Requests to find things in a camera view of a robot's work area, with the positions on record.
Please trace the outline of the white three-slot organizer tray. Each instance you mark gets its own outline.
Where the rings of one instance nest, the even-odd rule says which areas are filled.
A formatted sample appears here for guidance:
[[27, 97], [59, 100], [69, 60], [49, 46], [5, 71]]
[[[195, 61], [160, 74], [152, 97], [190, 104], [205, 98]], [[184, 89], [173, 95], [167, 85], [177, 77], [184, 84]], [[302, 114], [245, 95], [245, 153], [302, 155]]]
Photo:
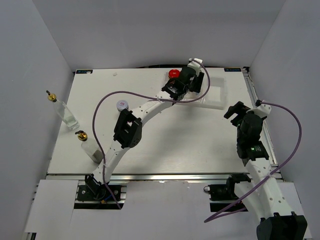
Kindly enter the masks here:
[[[183, 102], [194, 100], [202, 96], [208, 89], [208, 78], [204, 73], [200, 93], [188, 92]], [[210, 76], [209, 90], [205, 96], [196, 101], [187, 103], [188, 106], [206, 109], [223, 110], [227, 104], [227, 84], [225, 77]]]

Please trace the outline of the red lid sauce jar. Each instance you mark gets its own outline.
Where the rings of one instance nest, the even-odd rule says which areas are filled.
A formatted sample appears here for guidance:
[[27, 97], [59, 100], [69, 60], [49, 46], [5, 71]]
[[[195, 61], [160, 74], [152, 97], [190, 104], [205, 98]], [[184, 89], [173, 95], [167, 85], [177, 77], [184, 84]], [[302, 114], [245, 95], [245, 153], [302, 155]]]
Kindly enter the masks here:
[[167, 85], [169, 87], [174, 87], [179, 83], [179, 75], [180, 75], [180, 70], [178, 69], [171, 69], [168, 72], [168, 82]]

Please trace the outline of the purple lid spice jar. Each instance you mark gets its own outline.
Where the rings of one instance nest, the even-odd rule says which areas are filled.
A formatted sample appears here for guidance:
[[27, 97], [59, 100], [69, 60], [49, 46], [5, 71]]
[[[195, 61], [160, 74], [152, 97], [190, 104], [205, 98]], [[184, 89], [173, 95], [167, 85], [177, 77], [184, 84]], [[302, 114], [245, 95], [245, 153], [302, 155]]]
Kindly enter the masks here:
[[122, 112], [123, 110], [128, 110], [129, 109], [129, 104], [126, 100], [119, 100], [116, 103], [116, 108], [119, 112]]

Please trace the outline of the clear bottle dark contents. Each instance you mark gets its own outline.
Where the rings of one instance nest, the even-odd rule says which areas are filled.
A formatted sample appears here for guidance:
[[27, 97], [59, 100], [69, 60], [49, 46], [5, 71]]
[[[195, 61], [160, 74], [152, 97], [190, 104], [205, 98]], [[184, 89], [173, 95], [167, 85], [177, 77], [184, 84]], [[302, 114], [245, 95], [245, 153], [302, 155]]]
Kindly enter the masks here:
[[89, 158], [96, 164], [100, 164], [103, 159], [103, 154], [97, 142], [89, 138], [87, 133], [83, 130], [75, 132], [77, 138], [81, 141], [81, 148], [89, 156]]

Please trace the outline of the glass bottle gold spout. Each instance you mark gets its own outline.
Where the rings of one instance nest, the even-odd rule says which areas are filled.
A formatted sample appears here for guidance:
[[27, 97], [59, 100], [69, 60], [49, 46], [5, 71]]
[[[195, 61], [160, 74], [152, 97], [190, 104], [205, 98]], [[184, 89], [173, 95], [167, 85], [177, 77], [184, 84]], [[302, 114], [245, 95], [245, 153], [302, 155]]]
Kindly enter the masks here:
[[47, 98], [53, 104], [53, 108], [57, 115], [61, 118], [62, 122], [68, 127], [69, 130], [75, 130], [80, 127], [78, 120], [72, 114], [72, 112], [68, 109], [65, 102], [59, 100], [54, 93], [50, 91], [46, 91]]

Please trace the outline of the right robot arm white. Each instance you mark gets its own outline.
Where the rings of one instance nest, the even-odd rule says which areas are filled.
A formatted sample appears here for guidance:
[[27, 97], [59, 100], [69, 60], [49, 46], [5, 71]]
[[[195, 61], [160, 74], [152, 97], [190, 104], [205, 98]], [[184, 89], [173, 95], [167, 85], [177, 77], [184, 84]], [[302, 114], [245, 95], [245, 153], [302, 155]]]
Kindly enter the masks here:
[[307, 220], [288, 204], [278, 182], [272, 176], [269, 155], [261, 138], [263, 121], [271, 107], [260, 104], [249, 108], [239, 101], [230, 106], [224, 117], [237, 128], [236, 149], [249, 174], [232, 174], [226, 181], [226, 195], [240, 199], [257, 220], [259, 240], [302, 240]]

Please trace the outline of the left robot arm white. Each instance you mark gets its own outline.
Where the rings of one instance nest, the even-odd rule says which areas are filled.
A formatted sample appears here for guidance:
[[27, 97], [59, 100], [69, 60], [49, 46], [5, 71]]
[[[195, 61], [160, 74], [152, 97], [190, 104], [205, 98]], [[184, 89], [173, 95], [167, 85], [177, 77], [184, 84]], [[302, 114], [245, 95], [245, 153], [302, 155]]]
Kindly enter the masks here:
[[174, 104], [185, 104], [185, 95], [189, 92], [200, 93], [205, 70], [200, 59], [191, 58], [177, 77], [173, 77], [161, 88], [154, 97], [148, 97], [147, 102], [139, 107], [120, 112], [114, 127], [114, 135], [107, 151], [102, 151], [102, 161], [99, 166], [85, 176], [88, 193], [96, 200], [112, 195], [108, 183], [116, 166], [125, 153], [138, 145], [142, 139], [143, 126], [157, 114]]

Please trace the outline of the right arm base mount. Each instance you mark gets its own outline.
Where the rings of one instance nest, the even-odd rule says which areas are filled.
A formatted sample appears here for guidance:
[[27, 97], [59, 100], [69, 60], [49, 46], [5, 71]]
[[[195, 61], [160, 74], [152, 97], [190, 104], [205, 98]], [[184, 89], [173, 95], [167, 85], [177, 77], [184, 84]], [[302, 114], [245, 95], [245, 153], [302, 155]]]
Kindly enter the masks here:
[[250, 183], [252, 180], [245, 173], [231, 174], [224, 184], [210, 184], [203, 188], [206, 194], [209, 194], [210, 211], [218, 212], [231, 202], [238, 199], [235, 194], [235, 185], [241, 182]]

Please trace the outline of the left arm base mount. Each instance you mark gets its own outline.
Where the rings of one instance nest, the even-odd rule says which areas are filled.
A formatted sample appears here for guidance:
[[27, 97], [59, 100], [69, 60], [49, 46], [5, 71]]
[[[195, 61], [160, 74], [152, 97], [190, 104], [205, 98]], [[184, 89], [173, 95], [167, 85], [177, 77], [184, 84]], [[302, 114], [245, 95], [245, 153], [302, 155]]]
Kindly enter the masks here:
[[86, 175], [80, 180], [76, 190], [74, 209], [76, 210], [120, 210], [125, 203], [127, 186], [109, 182], [108, 188]]

